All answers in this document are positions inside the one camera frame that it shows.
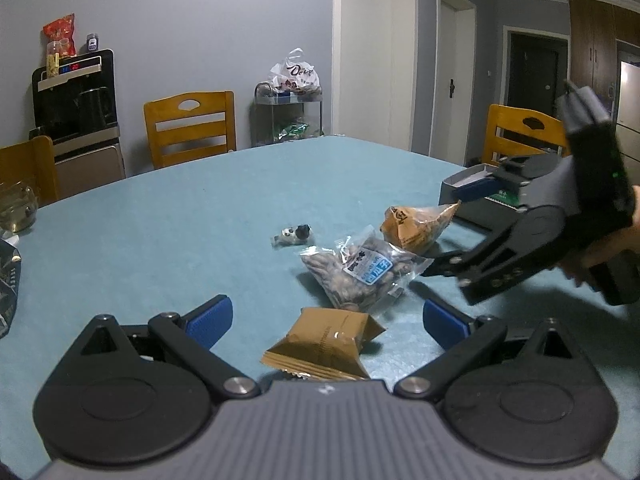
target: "blue label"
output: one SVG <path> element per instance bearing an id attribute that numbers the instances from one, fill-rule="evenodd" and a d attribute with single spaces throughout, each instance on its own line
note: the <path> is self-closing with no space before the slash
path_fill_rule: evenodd
<path id="1" fill-rule="evenodd" d="M 373 285 L 393 264 L 382 254 L 360 248 L 358 253 L 347 262 L 344 272 L 366 285 Z"/>

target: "gray gripper base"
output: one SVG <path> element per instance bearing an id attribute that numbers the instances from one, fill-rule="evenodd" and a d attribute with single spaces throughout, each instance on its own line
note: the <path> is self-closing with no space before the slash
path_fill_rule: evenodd
<path id="1" fill-rule="evenodd" d="M 593 460 L 525 470 L 461 444 L 433 406 L 388 393 L 382 381 L 275 382 L 226 402 L 189 446 L 130 471 L 53 462 L 38 480 L 614 480 Z"/>

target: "human hand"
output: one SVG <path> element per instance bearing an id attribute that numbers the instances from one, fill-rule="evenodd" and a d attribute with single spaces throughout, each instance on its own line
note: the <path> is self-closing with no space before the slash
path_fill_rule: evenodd
<path id="1" fill-rule="evenodd" d="M 624 250 L 632 250 L 640 254 L 640 186 L 634 186 L 636 195 L 636 210 L 634 211 L 633 224 L 615 231 L 600 240 L 596 240 L 581 253 L 568 254 L 559 267 L 564 275 L 575 281 L 576 286 L 584 282 L 590 283 L 591 275 L 588 271 L 597 264 L 608 262 Z"/>

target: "glass bowl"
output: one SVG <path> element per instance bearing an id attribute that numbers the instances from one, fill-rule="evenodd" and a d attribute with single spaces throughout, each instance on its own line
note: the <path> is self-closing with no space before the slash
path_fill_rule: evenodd
<path id="1" fill-rule="evenodd" d="M 28 182 L 0 184 L 0 228 L 23 231 L 36 220 L 38 199 Z"/>

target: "table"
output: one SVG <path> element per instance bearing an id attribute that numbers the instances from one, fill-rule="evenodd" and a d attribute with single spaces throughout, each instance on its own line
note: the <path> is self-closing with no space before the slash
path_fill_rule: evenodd
<path id="1" fill-rule="evenodd" d="M 214 351 L 260 381 L 260 364 L 304 306 L 330 306 L 305 272 L 298 248 L 274 250 L 286 226 L 308 223 L 318 245 L 378 227 L 391 205 L 436 205 L 447 162 L 347 137 L 243 150 L 128 178 L 38 211 L 20 239 L 18 309 L 0 340 L 0 458 L 28 478 L 48 457 L 31 407 L 40 385 L 85 324 L 110 313 L 121 324 L 185 313 L 216 294 L 234 304 L 231 330 Z M 482 235 L 452 224 L 443 250 Z M 639 307 L 611 307 L 558 270 L 543 271 L 499 297 L 466 305 L 452 278 L 425 278 L 473 316 L 492 313 L 518 326 L 563 320 L 596 364 L 620 406 L 606 462 L 640 472 Z M 440 348 L 422 327 L 411 292 L 380 318 L 387 328 L 362 361 L 392 386 Z"/>

